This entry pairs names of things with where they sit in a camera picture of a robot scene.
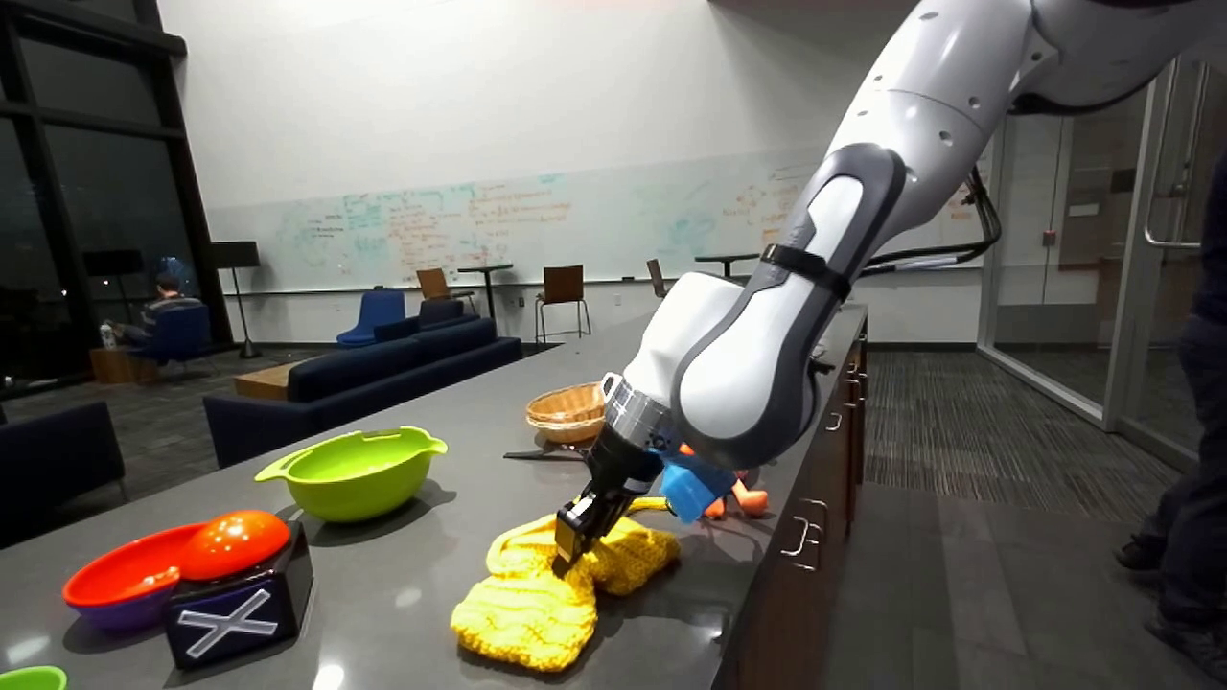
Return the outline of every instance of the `yellow sponge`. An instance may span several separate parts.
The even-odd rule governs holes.
[[[486,553],[486,581],[452,611],[460,647],[528,668],[567,673],[599,628],[599,590],[634,593],[679,561],[671,533],[620,519],[564,581],[552,576],[552,521],[501,533]]]

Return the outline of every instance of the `brown chair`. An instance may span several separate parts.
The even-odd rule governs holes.
[[[537,296],[534,339],[546,342],[546,307],[575,303],[575,335],[590,335],[590,314],[583,298],[583,266],[549,266]]]
[[[420,293],[420,303],[460,298],[464,312],[473,312],[473,293],[452,293],[443,268],[418,268],[418,293]]]
[[[648,275],[650,275],[650,293],[662,298],[668,285],[662,285],[661,261],[648,261]]]

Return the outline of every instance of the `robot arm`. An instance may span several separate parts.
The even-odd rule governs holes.
[[[814,423],[809,353],[865,259],[925,227],[1008,110],[1093,110],[1144,87],[1218,0],[925,0],[856,94],[823,165],[746,288],[684,275],[640,353],[604,380],[588,490],[560,512],[560,563],[661,475],[657,441],[751,467]]]

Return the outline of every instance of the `countertop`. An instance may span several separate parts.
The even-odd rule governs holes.
[[[684,563],[644,593],[604,604],[599,636],[560,680],[486,668],[460,656],[450,632],[452,606],[484,581],[486,544],[511,526],[560,512],[588,484],[580,461],[501,461],[505,448],[534,448],[523,423],[526,404],[618,371],[638,353],[640,326],[644,317],[341,427],[424,427],[450,441],[450,453],[434,464],[420,500],[383,521],[341,530],[308,519],[314,593],[294,646],[179,675],[161,632],[110,639],[60,606],[60,584],[110,544],[241,507],[290,512],[280,484],[253,484],[270,461],[284,458],[270,453],[2,549],[0,668],[52,664],[70,673],[71,690],[711,687],[773,515],[719,521],[719,530],[644,519],[679,533]],[[840,312],[822,360],[840,363],[858,329],[861,312]],[[814,432],[759,472],[773,512],[786,504],[809,441]]]

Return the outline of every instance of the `white x mark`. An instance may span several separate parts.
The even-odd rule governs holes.
[[[188,656],[199,659],[209,647],[218,647],[229,632],[247,632],[247,636],[277,636],[277,622],[248,622],[272,593],[270,590],[253,590],[239,611],[229,611],[229,618],[218,615],[204,615],[204,611],[179,611],[179,625],[183,628],[208,628]]]

